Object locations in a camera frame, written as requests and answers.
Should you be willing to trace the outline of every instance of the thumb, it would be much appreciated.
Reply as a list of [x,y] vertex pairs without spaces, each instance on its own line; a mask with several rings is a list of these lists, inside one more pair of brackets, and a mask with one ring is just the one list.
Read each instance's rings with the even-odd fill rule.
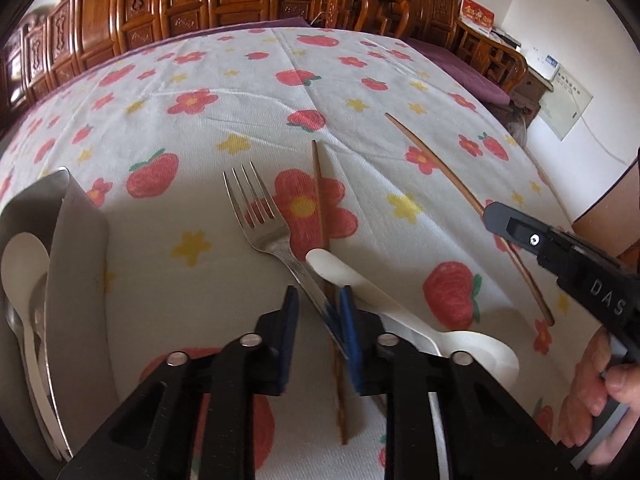
[[605,386],[611,397],[640,413],[640,366],[614,366],[607,372]]

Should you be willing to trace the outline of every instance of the fork tine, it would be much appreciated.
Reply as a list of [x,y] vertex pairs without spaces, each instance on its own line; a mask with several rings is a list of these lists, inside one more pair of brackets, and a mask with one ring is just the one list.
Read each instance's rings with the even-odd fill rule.
[[240,223],[240,227],[242,229],[246,229],[247,227],[249,227],[249,224],[247,223],[246,219],[244,218],[244,215],[242,214],[242,210],[240,209],[240,206],[238,205],[238,201],[236,200],[236,196],[234,195],[234,192],[231,189],[231,184],[229,183],[228,179],[226,178],[226,173],[224,171],[222,172],[222,177],[225,179],[226,193],[229,195],[229,200],[231,200],[231,205],[234,208],[234,213],[236,214],[236,218],[238,219],[238,222]]
[[251,194],[254,196],[254,201],[255,201],[256,207],[258,208],[258,213],[260,213],[260,218],[258,218],[258,220],[260,221],[260,223],[264,223],[267,221],[267,218],[268,218],[267,213],[264,210],[264,206],[262,205],[262,202],[260,201],[260,199],[258,199],[258,196],[255,193],[254,185],[251,183],[251,179],[249,178],[249,175],[246,174],[244,164],[241,164],[241,168],[242,168],[242,172],[244,173],[244,177],[246,181],[249,183],[249,189],[251,190]]
[[252,161],[249,161],[249,164],[251,165],[251,169],[254,170],[255,178],[258,181],[258,184],[260,185],[260,189],[262,190],[262,196],[264,197],[265,202],[269,206],[271,218],[277,218],[279,220],[284,221],[284,218],[280,214],[280,211],[276,206],[276,203],[273,201],[273,198],[271,198],[271,194],[269,193],[269,190],[267,190],[267,187],[264,185],[264,182],[260,178],[258,171],[255,169],[254,164],[252,163]]
[[244,200],[244,205],[246,206],[246,209],[249,213],[249,217],[251,218],[252,222],[254,223],[254,225],[252,225],[251,227],[255,227],[258,225],[258,219],[255,216],[254,213],[254,209],[251,207],[251,204],[249,204],[249,201],[246,199],[246,195],[244,193],[244,188],[242,187],[242,184],[240,184],[240,179],[238,178],[238,174],[236,173],[236,169],[235,168],[231,168],[231,171],[233,171],[234,177],[236,178],[236,182],[238,183],[238,187],[240,188],[240,194],[242,195],[242,199]]

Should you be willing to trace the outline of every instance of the white plastic spoon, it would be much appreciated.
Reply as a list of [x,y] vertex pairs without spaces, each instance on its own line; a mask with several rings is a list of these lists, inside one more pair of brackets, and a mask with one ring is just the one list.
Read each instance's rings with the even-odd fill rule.
[[[353,293],[365,301],[371,307],[372,312],[381,314],[395,322],[390,325],[394,329],[398,328],[397,332],[408,329],[415,333],[418,337],[405,337],[403,333],[398,333],[398,335],[413,342],[418,349],[444,357],[449,357],[457,351],[468,352],[507,390],[518,379],[520,371],[518,357],[502,341],[469,330],[455,330],[453,332],[434,330],[342,260],[324,249],[309,251],[306,254],[306,261],[316,274],[328,282],[338,286],[351,285]],[[420,337],[426,338],[427,344],[421,342]]]
[[31,233],[15,235],[4,248],[2,262],[0,262],[0,276],[4,292],[20,316],[24,328],[24,357],[27,363],[28,381],[49,434],[63,456],[68,459],[60,423],[47,399],[47,392],[40,379],[30,316],[34,289],[48,269],[49,254],[41,241]]

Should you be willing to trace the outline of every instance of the yellow flower center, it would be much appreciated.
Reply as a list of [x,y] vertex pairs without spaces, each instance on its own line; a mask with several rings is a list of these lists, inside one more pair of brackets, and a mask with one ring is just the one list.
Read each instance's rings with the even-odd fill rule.
[[289,209],[296,218],[307,218],[316,212],[316,201],[306,196],[297,196],[291,201]]

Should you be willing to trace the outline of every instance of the floral tablecloth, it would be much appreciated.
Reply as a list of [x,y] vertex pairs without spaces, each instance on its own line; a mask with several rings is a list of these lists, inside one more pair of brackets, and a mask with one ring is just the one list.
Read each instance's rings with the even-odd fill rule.
[[[319,245],[311,140],[320,143],[332,251],[438,329],[478,330],[520,359],[512,394],[549,434],[596,325],[520,253],[549,327],[499,238],[384,117],[413,130],[482,203],[568,228],[496,119],[402,41],[338,30],[212,32],[88,72],[16,126],[0,205],[59,166],[110,225],[106,312],[124,398],[160,354],[219,348],[279,307],[292,277],[244,240],[222,171],[252,160],[292,231]],[[257,400],[258,478],[382,478],[385,421],[348,402],[338,444],[330,342],[303,301],[285,395]]]

